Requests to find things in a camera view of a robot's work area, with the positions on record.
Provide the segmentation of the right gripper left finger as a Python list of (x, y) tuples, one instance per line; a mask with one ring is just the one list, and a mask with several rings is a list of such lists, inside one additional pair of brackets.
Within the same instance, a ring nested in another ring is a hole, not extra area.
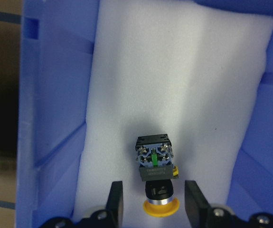
[(111, 184), (108, 200), (105, 209), (111, 218), (115, 228), (122, 227), (123, 220), (123, 183), (114, 181)]

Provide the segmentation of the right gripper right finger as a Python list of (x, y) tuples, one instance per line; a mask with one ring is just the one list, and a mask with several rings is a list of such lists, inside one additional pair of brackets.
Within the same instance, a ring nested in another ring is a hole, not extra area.
[(195, 180), (186, 180), (184, 190), (185, 211), (192, 228), (205, 228), (210, 204)]

